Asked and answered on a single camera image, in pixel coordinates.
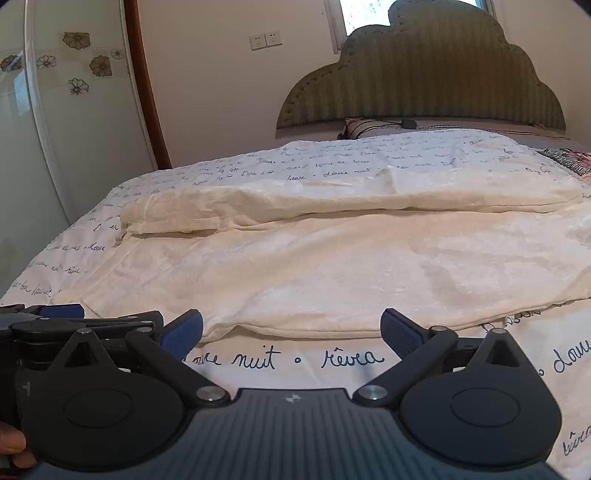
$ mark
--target tufted headboard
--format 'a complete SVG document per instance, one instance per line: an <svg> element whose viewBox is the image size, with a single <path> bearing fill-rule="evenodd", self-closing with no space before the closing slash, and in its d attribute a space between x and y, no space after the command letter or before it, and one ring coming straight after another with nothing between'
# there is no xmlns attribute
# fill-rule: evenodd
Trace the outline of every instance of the tufted headboard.
<svg viewBox="0 0 591 480"><path fill-rule="evenodd" d="M306 75L277 128L354 117L461 117L564 130L556 95L493 16L457 0L398 0L391 26L358 28Z"/></svg>

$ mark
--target electrical outlet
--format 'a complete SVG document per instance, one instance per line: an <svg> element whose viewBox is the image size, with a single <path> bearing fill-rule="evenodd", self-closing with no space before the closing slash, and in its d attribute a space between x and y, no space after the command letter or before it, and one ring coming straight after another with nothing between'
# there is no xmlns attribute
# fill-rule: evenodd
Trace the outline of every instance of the electrical outlet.
<svg viewBox="0 0 591 480"><path fill-rule="evenodd" d="M279 30L265 33L265 41L267 42L267 47L281 45L283 43L281 41L281 34L279 33Z"/></svg>
<svg viewBox="0 0 591 480"><path fill-rule="evenodd" d="M250 41L251 41L251 50L258 50L259 48L265 48L267 46L267 42L265 42L265 34L264 33L252 35L250 37Z"/></svg>

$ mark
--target human hand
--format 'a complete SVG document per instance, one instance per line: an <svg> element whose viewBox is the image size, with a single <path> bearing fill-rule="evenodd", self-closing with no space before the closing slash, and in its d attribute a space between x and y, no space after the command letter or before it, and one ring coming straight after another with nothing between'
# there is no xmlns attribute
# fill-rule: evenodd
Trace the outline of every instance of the human hand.
<svg viewBox="0 0 591 480"><path fill-rule="evenodd" d="M2 422L0 422L0 454L12 455L12 463L19 468L30 468L37 464L35 457L27 448L27 440L23 433Z"/></svg>

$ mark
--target pillow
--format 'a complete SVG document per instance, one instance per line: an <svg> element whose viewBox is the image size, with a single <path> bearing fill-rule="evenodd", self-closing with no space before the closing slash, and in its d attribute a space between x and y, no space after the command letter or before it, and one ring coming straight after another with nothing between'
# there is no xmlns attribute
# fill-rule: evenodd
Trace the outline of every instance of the pillow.
<svg viewBox="0 0 591 480"><path fill-rule="evenodd" d="M515 135L538 135L542 137L568 140L561 130L548 129L542 126L516 124L513 122L502 122L497 120L477 120L472 118L415 118L417 129L439 129L439 128L474 128L479 130L490 130L496 133L510 136ZM377 137L379 135L391 135L408 132L400 126L402 119L365 119L348 118L345 120L345 128L341 138L345 140L356 140L358 138Z"/></svg>
<svg viewBox="0 0 591 480"><path fill-rule="evenodd" d="M538 153L551 158L585 181L591 180L591 153L572 150L570 148L545 148Z"/></svg>

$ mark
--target white wall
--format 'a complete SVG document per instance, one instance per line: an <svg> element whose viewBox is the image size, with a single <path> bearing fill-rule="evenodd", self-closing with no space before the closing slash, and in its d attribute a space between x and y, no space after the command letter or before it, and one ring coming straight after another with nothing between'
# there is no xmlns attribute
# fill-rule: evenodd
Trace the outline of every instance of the white wall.
<svg viewBox="0 0 591 480"><path fill-rule="evenodd" d="M509 41L558 96L569 134L591 144L591 20L572 0L494 2ZM282 144L275 122L288 92L338 59L323 0L141 0L139 11L173 166ZM250 35L277 29L282 46L250 50Z"/></svg>
<svg viewBox="0 0 591 480"><path fill-rule="evenodd" d="M493 0L511 43L558 97L567 135L591 147L591 17L573 0Z"/></svg>
<svg viewBox="0 0 591 480"><path fill-rule="evenodd" d="M144 48L174 166L273 148L283 100L338 60L322 0L141 0ZM283 45L248 37L280 30Z"/></svg>

